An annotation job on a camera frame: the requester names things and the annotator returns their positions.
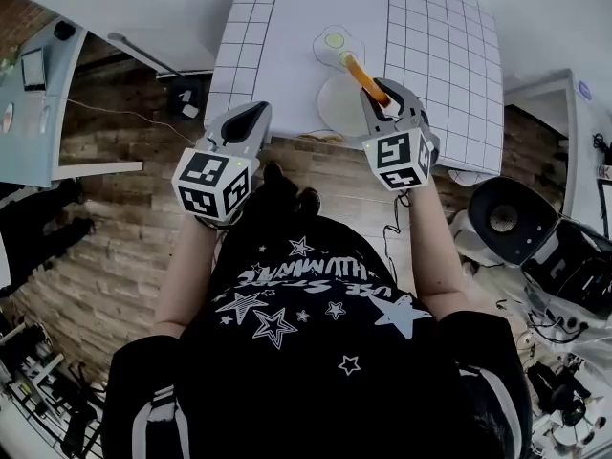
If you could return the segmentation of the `person's black shoe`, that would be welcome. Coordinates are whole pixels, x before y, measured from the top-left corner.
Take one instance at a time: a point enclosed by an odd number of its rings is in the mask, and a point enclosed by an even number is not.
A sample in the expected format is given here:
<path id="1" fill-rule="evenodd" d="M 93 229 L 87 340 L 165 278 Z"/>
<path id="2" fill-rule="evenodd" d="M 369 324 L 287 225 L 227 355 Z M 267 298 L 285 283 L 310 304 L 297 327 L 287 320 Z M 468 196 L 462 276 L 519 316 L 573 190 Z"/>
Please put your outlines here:
<path id="1" fill-rule="evenodd" d="M 318 192 L 312 187 L 304 188 L 298 198 L 298 211 L 305 215 L 319 215 L 321 201 Z"/>
<path id="2" fill-rule="evenodd" d="M 265 186 L 269 186 L 277 193 L 283 192 L 291 197 L 295 197 L 297 194 L 297 185 L 284 175 L 280 164 L 275 161 L 264 165 L 263 181 Z"/>

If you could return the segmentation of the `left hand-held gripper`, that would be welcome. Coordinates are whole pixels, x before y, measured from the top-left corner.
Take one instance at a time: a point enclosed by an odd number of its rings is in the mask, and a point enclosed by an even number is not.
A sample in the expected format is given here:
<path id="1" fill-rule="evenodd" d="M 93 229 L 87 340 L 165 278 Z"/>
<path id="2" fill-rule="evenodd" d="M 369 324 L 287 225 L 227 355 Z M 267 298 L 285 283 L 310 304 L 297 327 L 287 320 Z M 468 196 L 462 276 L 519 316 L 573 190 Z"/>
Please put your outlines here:
<path id="1" fill-rule="evenodd" d="M 210 223 L 232 223 L 253 190 L 259 151 L 272 107 L 267 101 L 238 105 L 216 118 L 206 136 L 187 148 L 171 179 L 187 214 Z"/>

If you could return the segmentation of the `person's black star-print shirt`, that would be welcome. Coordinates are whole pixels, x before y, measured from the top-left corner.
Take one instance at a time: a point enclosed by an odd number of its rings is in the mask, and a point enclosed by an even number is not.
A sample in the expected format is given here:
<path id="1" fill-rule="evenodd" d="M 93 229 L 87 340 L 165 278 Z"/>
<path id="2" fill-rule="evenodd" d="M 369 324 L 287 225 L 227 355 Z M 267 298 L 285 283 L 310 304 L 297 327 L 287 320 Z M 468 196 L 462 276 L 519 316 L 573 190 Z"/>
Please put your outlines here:
<path id="1" fill-rule="evenodd" d="M 531 400 L 508 321 L 435 317 L 356 232 L 232 229 L 178 338 L 114 356 L 105 459 L 525 459 Z"/>

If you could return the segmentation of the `white checked tablecloth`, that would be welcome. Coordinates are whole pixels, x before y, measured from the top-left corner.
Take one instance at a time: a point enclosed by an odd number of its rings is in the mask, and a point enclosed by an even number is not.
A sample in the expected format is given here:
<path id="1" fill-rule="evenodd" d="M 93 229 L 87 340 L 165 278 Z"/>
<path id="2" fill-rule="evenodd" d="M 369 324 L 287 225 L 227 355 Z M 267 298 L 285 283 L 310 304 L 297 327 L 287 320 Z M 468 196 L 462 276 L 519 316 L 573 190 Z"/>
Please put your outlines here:
<path id="1" fill-rule="evenodd" d="M 419 98 L 441 165 L 499 173 L 500 55 L 492 13 L 477 0 L 233 0 L 205 119 L 264 100 L 272 135 L 348 142 L 317 110 L 348 54 Z"/>

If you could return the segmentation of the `white robot with black head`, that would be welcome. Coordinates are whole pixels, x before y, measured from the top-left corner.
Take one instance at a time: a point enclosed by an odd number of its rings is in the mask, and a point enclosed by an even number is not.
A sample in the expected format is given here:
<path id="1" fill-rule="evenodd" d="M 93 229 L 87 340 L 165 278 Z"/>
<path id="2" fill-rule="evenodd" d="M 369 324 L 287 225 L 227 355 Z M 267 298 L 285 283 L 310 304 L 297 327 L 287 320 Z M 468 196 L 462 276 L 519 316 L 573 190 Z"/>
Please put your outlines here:
<path id="1" fill-rule="evenodd" d="M 452 226 L 483 286 L 541 339 L 612 357 L 612 240 L 506 177 L 480 184 Z"/>

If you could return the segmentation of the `person's right black shoe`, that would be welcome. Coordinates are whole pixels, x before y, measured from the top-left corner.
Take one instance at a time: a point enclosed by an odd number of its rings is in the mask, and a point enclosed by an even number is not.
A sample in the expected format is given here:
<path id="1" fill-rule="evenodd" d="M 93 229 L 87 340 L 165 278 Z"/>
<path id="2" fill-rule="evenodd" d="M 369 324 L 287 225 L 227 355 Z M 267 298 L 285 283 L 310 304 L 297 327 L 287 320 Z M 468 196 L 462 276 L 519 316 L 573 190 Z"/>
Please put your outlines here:
<path id="1" fill-rule="evenodd" d="M 319 215 L 321 201 L 318 192 L 312 187 L 304 188 L 298 198 L 298 211 L 305 215 Z"/>

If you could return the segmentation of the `black box with white shapes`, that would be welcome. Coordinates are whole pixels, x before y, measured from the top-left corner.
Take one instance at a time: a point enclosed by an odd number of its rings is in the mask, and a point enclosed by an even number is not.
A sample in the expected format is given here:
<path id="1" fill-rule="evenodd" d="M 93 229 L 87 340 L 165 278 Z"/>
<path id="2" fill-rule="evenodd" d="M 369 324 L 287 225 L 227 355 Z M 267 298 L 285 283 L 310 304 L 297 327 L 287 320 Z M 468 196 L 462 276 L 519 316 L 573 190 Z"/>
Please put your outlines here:
<path id="1" fill-rule="evenodd" d="M 200 113 L 201 99 L 200 85 L 172 82 L 168 90 L 166 112 L 175 119 L 195 120 Z"/>

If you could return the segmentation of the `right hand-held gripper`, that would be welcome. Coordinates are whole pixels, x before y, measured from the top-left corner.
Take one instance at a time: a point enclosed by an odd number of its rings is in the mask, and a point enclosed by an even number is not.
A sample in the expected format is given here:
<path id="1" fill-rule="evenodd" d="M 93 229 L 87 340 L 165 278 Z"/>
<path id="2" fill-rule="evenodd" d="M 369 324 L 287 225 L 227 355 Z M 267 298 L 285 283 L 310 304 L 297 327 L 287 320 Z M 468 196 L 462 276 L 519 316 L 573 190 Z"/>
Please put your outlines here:
<path id="1" fill-rule="evenodd" d="M 394 121 L 390 132 L 362 142 L 370 169 L 389 191 L 426 186 L 430 169 L 438 160 L 440 141 L 429 128 L 428 117 L 422 112 L 424 106 L 401 83 L 384 77 L 376 77 L 375 82 L 391 100 L 391 104 L 383 108 L 386 114 L 420 115 L 418 119 L 405 122 L 403 129 Z M 361 88 L 361 106 L 369 130 L 390 128 L 390 118 L 364 88 Z"/>

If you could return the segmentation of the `person's left forearm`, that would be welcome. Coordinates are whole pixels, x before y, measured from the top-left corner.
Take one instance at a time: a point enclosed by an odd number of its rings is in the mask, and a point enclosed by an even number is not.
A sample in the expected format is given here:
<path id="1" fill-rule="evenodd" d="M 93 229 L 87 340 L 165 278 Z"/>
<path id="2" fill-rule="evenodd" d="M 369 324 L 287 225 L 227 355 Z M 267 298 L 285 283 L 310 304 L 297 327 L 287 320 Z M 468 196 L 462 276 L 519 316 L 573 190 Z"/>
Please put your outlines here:
<path id="1" fill-rule="evenodd" d="M 158 297 L 151 334 L 179 338 L 207 299 L 216 231 L 185 217 Z"/>

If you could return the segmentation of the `person's right forearm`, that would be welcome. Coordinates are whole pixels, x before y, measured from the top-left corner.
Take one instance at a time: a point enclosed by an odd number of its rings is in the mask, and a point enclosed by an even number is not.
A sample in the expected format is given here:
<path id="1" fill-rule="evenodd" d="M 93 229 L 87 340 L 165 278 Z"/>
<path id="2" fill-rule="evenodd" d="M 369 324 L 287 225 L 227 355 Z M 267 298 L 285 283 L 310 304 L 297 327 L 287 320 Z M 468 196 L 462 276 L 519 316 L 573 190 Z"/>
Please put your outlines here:
<path id="1" fill-rule="evenodd" d="M 434 181 L 409 190 L 408 199 L 417 297 L 438 320 L 470 311 L 465 274 Z"/>

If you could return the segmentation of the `person's left black shoe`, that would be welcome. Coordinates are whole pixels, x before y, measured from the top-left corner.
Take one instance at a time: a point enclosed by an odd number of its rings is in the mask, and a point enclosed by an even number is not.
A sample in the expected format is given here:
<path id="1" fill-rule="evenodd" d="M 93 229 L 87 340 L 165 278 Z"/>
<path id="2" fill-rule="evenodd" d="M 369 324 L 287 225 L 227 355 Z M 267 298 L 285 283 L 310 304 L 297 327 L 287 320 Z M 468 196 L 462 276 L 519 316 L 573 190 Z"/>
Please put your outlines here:
<path id="1" fill-rule="evenodd" d="M 280 164 L 275 161 L 264 165 L 263 181 L 265 186 L 269 186 L 277 193 L 283 192 L 291 197 L 295 197 L 297 194 L 297 185 L 284 175 Z"/>

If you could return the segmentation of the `blue-grey desk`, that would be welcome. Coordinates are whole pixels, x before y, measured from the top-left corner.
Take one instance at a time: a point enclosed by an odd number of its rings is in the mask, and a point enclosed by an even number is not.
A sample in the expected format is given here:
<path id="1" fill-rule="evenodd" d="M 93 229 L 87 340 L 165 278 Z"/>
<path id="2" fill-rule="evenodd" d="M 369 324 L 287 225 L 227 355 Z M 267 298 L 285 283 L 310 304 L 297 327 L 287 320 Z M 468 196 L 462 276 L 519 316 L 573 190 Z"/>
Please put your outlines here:
<path id="1" fill-rule="evenodd" d="M 75 34 L 67 41 L 54 37 L 55 24 L 64 20 L 75 26 Z M 49 187 L 69 178 L 138 172 L 141 161 L 125 161 L 119 157 L 95 157 L 69 160 L 62 148 L 77 134 L 71 114 L 78 105 L 70 92 L 77 63 L 88 32 L 70 20 L 58 17 L 35 33 L 20 48 L 14 67 L 0 78 L 0 183 Z M 44 53 L 46 90 L 26 92 L 23 88 L 20 56 L 34 49 Z M 6 106 L 14 106 L 11 129 L 2 132 Z M 50 106 L 47 130 L 39 133 L 39 116 Z"/>

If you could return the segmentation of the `white side table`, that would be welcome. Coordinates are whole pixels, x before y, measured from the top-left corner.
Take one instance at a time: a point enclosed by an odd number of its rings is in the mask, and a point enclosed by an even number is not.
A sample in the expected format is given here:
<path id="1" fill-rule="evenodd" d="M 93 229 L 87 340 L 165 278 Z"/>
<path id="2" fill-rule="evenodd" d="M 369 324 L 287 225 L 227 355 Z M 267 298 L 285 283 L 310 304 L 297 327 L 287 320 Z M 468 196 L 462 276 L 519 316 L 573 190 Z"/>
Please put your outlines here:
<path id="1" fill-rule="evenodd" d="M 572 70 L 553 71 L 506 88 L 504 100 L 543 122 L 567 142 L 568 171 L 563 213 L 585 225 L 600 220 L 594 177 L 592 90 Z"/>

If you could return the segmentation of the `white round plate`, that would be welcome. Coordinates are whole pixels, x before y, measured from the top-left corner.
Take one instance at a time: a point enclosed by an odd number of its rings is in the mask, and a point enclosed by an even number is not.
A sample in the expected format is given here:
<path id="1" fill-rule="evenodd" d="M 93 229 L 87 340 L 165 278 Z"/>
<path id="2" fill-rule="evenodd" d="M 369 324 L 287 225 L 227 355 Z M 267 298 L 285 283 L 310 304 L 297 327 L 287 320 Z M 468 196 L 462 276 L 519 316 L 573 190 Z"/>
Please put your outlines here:
<path id="1" fill-rule="evenodd" d="M 329 78 L 317 96 L 317 110 L 324 124 L 345 137 L 369 134 L 360 98 L 361 87 L 349 74 Z"/>

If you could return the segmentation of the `white cabinet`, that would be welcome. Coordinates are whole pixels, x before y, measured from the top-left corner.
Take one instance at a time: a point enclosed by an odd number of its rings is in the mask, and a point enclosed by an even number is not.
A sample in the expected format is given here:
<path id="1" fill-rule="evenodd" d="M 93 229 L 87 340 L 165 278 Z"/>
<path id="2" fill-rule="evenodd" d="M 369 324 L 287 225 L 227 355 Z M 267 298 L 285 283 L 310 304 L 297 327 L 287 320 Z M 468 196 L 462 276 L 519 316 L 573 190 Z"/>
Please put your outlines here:
<path id="1" fill-rule="evenodd" d="M 233 0 L 30 0 L 161 71 L 210 72 Z"/>

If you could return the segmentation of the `tablet with white screen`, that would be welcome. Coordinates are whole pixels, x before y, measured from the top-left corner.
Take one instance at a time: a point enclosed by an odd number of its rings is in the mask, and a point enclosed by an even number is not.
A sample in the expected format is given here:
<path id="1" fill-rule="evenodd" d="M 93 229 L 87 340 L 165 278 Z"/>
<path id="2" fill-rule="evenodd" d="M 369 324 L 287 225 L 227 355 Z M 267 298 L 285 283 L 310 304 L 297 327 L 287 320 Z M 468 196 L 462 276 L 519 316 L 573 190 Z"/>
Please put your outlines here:
<path id="1" fill-rule="evenodd" d="M 45 91 L 46 74 L 42 48 L 34 49 L 20 56 L 23 88 L 26 92 Z"/>

